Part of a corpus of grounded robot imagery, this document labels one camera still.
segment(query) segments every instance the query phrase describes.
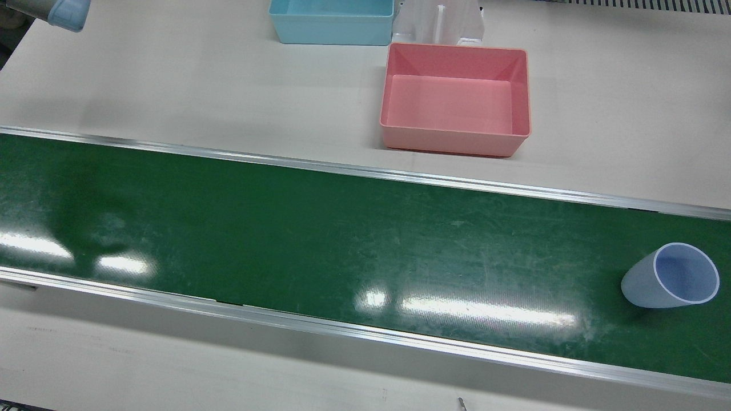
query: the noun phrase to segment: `white table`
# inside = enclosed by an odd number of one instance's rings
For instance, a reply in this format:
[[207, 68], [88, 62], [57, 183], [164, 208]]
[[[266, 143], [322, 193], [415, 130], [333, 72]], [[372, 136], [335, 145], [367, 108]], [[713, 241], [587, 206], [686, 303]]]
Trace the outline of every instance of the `white table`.
[[384, 47], [282, 45], [268, 1], [95, 0], [33, 26], [0, 124], [731, 208], [725, 15], [484, 1], [529, 53], [533, 135], [510, 159], [386, 149]]
[[731, 402], [0, 284], [0, 398], [56, 411], [727, 411]]
[[[484, 1], [487, 44], [529, 52], [534, 129], [489, 159], [386, 149], [386, 48], [279, 44], [267, 3], [38, 22], [0, 72], [0, 124], [731, 208], [726, 16]], [[0, 324], [2, 396], [59, 411], [730, 408], [46, 288], [0, 284]]]

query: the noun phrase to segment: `pink plastic container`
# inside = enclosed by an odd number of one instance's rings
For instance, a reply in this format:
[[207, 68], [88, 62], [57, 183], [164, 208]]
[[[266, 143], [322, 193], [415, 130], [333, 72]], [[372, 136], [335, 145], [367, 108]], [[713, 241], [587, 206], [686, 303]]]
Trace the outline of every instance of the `pink plastic container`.
[[390, 148], [512, 156], [531, 134], [526, 52], [393, 43], [381, 126]]

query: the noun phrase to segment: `metal grate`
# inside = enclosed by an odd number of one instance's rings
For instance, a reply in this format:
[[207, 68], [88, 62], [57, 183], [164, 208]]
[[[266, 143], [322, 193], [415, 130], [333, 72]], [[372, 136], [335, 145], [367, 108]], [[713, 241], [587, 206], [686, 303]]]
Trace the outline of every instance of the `metal grate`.
[[569, 0], [568, 2], [591, 6], [731, 15], [730, 0]]

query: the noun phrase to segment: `translucent cup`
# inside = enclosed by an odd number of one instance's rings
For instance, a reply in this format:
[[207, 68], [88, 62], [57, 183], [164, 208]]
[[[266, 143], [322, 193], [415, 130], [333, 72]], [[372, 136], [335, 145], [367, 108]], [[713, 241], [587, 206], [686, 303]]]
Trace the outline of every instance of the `translucent cup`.
[[702, 304], [719, 291], [710, 258], [685, 243], [669, 243], [635, 264], [622, 279], [622, 293], [636, 306], [670, 308]]

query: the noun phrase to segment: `light blue plastic container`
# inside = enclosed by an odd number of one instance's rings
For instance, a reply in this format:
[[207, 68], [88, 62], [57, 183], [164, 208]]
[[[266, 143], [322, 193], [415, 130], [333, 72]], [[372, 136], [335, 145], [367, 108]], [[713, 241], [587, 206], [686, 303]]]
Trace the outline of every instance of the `light blue plastic container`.
[[388, 45], [394, 0], [272, 0], [279, 41], [295, 44]]

